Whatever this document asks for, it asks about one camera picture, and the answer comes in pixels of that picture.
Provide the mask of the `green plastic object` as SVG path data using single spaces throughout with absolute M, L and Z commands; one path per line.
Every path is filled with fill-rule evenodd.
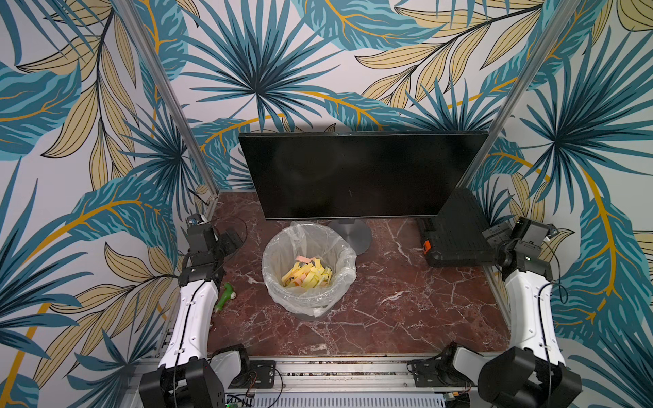
M 221 292 L 220 298 L 214 306 L 214 313 L 219 313 L 224 310 L 225 306 L 236 298 L 236 292 L 231 283 L 224 284 L 224 290 Z

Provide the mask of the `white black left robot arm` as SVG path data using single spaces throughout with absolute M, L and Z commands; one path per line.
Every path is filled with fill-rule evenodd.
M 224 263 L 243 245 L 233 229 L 219 234 L 201 214 L 186 219 L 189 250 L 179 279 L 180 307 L 168 348 L 158 368 L 143 374 L 139 397 L 144 407 L 225 407 L 225 391 L 246 372 L 240 345 L 217 354 L 212 368 L 207 341 Z

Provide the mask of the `black flat computer monitor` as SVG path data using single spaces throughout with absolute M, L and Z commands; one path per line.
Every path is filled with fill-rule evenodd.
M 486 132 L 240 134 L 267 219 L 438 214 Z

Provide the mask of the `right aluminium frame post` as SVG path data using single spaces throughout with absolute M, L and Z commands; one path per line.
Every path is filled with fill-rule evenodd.
M 489 127 L 487 139 L 475 155 L 464 176 L 458 182 L 458 187 L 468 187 L 471 184 L 474 175 L 481 168 L 490 149 L 496 143 L 500 132 L 513 113 L 517 103 L 531 85 L 544 62 L 548 59 L 549 53 L 556 45 L 557 39 L 564 31 L 566 24 L 574 17 L 576 8 L 580 3 L 581 1 L 578 0 L 559 1 L 554 6 L 553 2 L 550 2 L 553 12 L 546 22 L 542 22 L 539 36 L 533 40 L 532 46 L 525 51 L 523 63 L 520 66 L 520 73 L 510 83 L 511 88 L 504 98 L 498 114 Z

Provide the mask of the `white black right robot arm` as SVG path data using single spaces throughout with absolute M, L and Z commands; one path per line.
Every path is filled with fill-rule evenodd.
M 508 294 L 510 343 L 492 359 L 455 345 L 447 368 L 495 407 L 568 407 L 583 390 L 567 366 L 554 331 L 556 285 L 542 246 L 555 236 L 552 224 L 519 218 L 497 245 L 496 262 Z

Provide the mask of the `clear plastic bin liner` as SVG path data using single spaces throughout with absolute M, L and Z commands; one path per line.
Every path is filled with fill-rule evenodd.
M 297 256 L 320 258 L 333 269 L 327 287 L 302 289 L 284 287 L 282 277 Z M 280 306 L 335 306 L 356 279 L 354 249 L 333 229 L 321 224 L 293 222 L 267 245 L 262 258 L 262 274 L 270 297 Z

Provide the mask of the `left aluminium frame post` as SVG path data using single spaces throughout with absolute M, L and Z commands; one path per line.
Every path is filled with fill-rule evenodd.
M 217 199 L 219 197 L 219 188 L 216 183 L 214 183 L 214 175 L 208 168 L 202 156 L 199 144 L 197 144 L 197 140 L 192 132 L 190 124 L 188 123 L 181 105 L 174 94 L 173 87 L 168 80 L 168 76 L 165 73 L 158 54 L 156 53 L 155 46 L 147 37 L 146 28 L 141 18 L 139 18 L 134 2 L 128 0 L 117 0 L 114 4 L 123 19 L 128 34 L 132 37 L 139 52 L 141 52 L 141 56 L 151 74 L 153 83 L 158 88 L 163 103 L 166 105 L 169 113 L 173 117 L 174 124 L 180 131 L 180 135 L 190 152 L 190 156 L 194 159 L 211 197 Z

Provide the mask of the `discarded sticky notes pile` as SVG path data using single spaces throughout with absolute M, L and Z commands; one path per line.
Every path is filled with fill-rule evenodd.
M 292 268 L 282 279 L 284 287 L 301 287 L 313 289 L 327 287 L 331 284 L 333 269 L 325 265 L 320 258 L 297 256 Z

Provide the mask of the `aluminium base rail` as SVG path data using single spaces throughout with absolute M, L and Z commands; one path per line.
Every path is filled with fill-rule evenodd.
M 124 407 L 485 407 L 476 387 L 426 377 L 425 354 L 270 356 L 236 351 L 175 368 L 146 360 Z

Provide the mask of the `black case with orange latches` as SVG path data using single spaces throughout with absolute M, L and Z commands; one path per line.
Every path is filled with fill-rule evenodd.
M 468 189 L 455 190 L 437 215 L 418 219 L 417 226 L 432 268 L 484 266 L 495 259 L 495 250 L 483 236 L 490 225 Z

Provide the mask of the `aluminium frame post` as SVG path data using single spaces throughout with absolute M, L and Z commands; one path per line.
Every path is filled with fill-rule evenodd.
M 155 46 L 147 37 L 146 28 L 141 18 L 139 18 L 134 2 L 128 0 L 117 0 L 114 4 L 123 19 L 128 34 L 132 37 L 139 52 L 141 52 L 141 56 L 151 74 L 153 83 L 158 88 L 163 103 L 166 105 L 169 113 L 173 117 L 174 124 L 180 131 L 180 135 L 190 152 L 190 156 L 194 159 L 211 197 L 217 199 L 219 197 L 219 188 L 216 183 L 214 183 L 214 175 L 208 168 L 202 156 L 199 144 L 197 144 L 197 140 L 192 132 L 190 124 L 188 123 L 181 105 L 174 94 L 173 87 L 168 80 L 168 76 L 165 73 L 158 54 L 156 53 Z
M 523 63 L 520 66 L 520 73 L 510 83 L 511 88 L 504 98 L 498 114 L 489 127 L 487 139 L 475 155 L 464 176 L 458 182 L 458 187 L 468 187 L 471 184 L 474 175 L 481 168 L 490 149 L 496 143 L 500 132 L 513 113 L 517 103 L 531 85 L 544 62 L 548 59 L 549 53 L 556 45 L 557 39 L 564 31 L 566 24 L 574 17 L 576 8 L 580 3 L 581 1 L 578 0 L 559 1 L 554 6 L 553 2 L 550 2 L 553 12 L 546 22 L 542 22 L 539 36 L 533 40 L 532 46 L 525 51 Z

